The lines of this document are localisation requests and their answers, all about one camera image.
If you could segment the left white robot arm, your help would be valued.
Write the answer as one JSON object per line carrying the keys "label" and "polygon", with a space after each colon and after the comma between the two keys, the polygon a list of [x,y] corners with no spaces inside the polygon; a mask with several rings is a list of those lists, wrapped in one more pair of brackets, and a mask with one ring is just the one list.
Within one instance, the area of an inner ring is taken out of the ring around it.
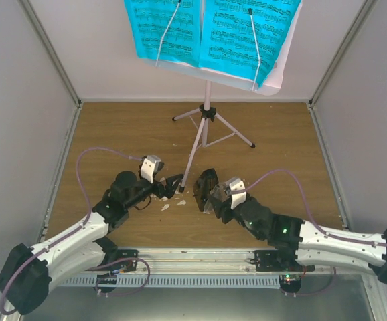
{"label": "left white robot arm", "polygon": [[21,315],[33,312],[65,279],[85,270],[110,270],[117,264],[117,246],[107,237],[129,217],[129,210],[150,199],[174,196],[183,175],[164,182],[120,172],[90,214],[55,237],[16,245],[0,272],[1,313],[10,302]]}

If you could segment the white music stand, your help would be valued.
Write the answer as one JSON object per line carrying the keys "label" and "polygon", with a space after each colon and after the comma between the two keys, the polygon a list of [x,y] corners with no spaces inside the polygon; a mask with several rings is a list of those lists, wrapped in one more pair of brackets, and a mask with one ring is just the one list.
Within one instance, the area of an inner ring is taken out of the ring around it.
{"label": "white music stand", "polygon": [[[297,11],[294,15],[294,18],[292,19],[291,26],[289,28],[289,32],[287,35],[287,38],[281,48],[281,52],[279,54],[278,59],[275,62],[275,66],[272,69],[271,73],[268,75],[268,78],[264,82],[264,84],[261,87],[258,87],[257,85],[246,85],[244,89],[250,90],[251,92],[263,95],[263,96],[272,96],[279,92],[281,89],[282,83],[283,83],[283,72],[286,65],[287,57],[289,54],[289,49],[291,46],[291,42],[293,39],[293,35],[295,32],[295,27],[298,21],[298,18],[300,16],[300,11],[302,8],[302,4],[300,4],[297,8]],[[175,116],[172,118],[172,121],[176,122],[182,118],[191,118],[193,114],[200,113],[200,123],[196,126],[197,128],[197,134],[196,138],[193,143],[193,147],[191,149],[191,152],[189,154],[189,160],[187,162],[187,166],[185,169],[185,172],[183,174],[183,179],[177,188],[177,191],[179,193],[184,192],[185,186],[187,184],[187,178],[189,175],[189,171],[191,169],[191,165],[194,159],[194,155],[196,153],[196,150],[201,147],[209,147],[213,144],[216,144],[218,142],[221,142],[223,140],[226,140],[227,138],[230,138],[232,136],[238,136],[241,138],[250,148],[255,148],[256,145],[251,142],[245,135],[243,135],[240,131],[235,129],[227,120],[225,120],[217,111],[215,108],[210,106],[211,102],[211,93],[212,93],[212,82],[210,79],[206,80],[206,87],[205,87],[205,96],[204,96],[204,103],[201,104],[198,108],[191,110],[189,112],[186,112],[184,114]],[[218,140],[215,140],[213,142],[208,143],[208,124],[214,119],[218,119],[223,125],[225,125],[227,128],[229,128],[232,133],[224,136],[222,138],[219,138]]]}

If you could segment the clear plastic metronome cover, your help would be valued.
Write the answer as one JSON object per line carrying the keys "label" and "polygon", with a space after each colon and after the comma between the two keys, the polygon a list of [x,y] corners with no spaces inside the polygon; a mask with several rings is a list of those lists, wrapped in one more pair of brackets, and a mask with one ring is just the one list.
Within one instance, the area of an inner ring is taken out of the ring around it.
{"label": "clear plastic metronome cover", "polygon": [[226,184],[218,183],[204,198],[204,207],[202,209],[203,213],[211,214],[214,213],[217,215],[224,202],[228,199],[226,194]]}

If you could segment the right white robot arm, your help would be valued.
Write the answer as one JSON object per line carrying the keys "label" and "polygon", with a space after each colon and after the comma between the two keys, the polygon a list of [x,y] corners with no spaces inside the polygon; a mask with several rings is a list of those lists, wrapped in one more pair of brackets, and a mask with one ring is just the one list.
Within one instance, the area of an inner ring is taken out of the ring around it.
{"label": "right white robot arm", "polygon": [[230,199],[211,197],[206,205],[222,223],[235,220],[255,239],[266,241],[278,252],[279,268],[327,265],[374,274],[387,285],[387,229],[379,233],[354,233],[313,224],[311,221],[276,214],[254,197],[232,206]]}

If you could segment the black metronome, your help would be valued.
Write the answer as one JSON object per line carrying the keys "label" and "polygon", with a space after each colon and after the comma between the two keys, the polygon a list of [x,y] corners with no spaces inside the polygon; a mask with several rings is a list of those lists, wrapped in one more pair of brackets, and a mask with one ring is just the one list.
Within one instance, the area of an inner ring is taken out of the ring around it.
{"label": "black metronome", "polygon": [[218,175],[214,168],[204,170],[193,185],[193,196],[199,211],[204,212],[208,201],[208,195],[219,183]]}

